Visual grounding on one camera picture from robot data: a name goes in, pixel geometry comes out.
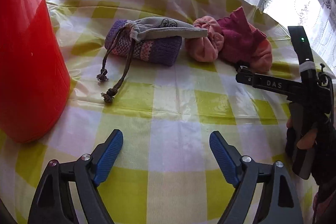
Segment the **right hand black glove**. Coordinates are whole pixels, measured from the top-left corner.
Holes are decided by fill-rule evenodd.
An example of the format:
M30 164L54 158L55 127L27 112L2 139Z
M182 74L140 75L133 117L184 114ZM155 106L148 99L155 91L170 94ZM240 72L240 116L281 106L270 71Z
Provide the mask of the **right hand black glove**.
M335 128L330 123L314 127L299 141L295 141L296 131L292 118L288 119L286 127L285 153L288 158L293 159L295 148L303 151L314 149L310 174L319 186L331 182L335 178Z

